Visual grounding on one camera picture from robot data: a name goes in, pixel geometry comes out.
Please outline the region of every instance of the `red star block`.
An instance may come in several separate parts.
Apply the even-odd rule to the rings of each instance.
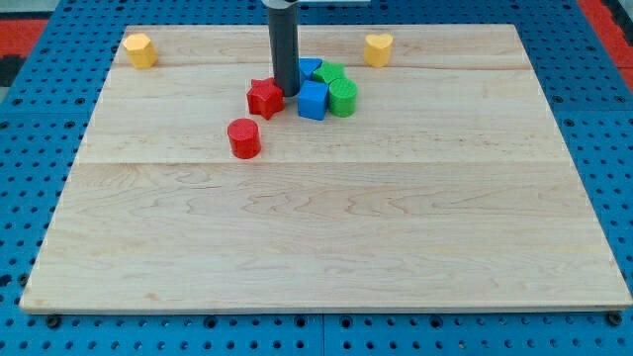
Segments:
[[[252,79],[250,85],[246,94],[250,114],[261,115],[270,120],[273,114],[284,110],[284,95],[273,78]]]

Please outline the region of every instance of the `red cylinder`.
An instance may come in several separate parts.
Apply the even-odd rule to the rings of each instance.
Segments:
[[[237,158],[252,158],[261,150],[259,142],[259,127],[254,121],[242,118],[228,125],[228,140],[230,149]]]

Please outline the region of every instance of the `green block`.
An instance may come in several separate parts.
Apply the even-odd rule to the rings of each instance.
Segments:
[[[353,81],[342,78],[329,84],[329,111],[339,118],[347,118],[356,111],[358,87]]]
[[[323,61],[320,67],[313,72],[313,81],[329,84],[336,79],[345,77],[345,66],[338,63]]]

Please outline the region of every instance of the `green cylinder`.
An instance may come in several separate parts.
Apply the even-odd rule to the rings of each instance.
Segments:
[[[347,79],[336,79],[329,84],[329,111],[339,118],[347,118],[356,111],[356,83]]]

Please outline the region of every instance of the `yellow block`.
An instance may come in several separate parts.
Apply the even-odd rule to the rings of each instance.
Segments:
[[[158,60],[156,49],[146,34],[134,34],[123,41],[130,62],[136,69],[150,68]]]
[[[387,65],[392,56],[394,37],[389,34],[367,35],[365,37],[365,61],[374,67]]]

